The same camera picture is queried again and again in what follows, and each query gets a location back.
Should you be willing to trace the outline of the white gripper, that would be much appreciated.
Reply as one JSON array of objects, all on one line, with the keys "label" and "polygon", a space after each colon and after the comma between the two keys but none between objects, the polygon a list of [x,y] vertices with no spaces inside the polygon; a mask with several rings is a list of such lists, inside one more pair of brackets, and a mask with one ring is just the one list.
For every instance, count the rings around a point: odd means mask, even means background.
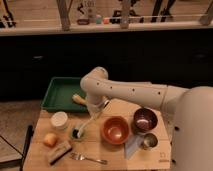
[{"label": "white gripper", "polygon": [[101,114],[101,111],[108,105],[109,102],[109,99],[104,98],[99,104],[88,103],[87,109],[89,111],[90,116],[93,118],[98,118]]}]

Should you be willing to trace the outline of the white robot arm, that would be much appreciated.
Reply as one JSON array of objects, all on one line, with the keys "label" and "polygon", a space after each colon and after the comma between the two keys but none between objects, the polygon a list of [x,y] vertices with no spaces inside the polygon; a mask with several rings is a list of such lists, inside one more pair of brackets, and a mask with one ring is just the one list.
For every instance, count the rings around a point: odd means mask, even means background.
[{"label": "white robot arm", "polygon": [[80,81],[89,113],[97,116],[104,99],[117,98],[174,116],[171,171],[213,171],[213,87],[182,88],[119,82],[96,67]]}]

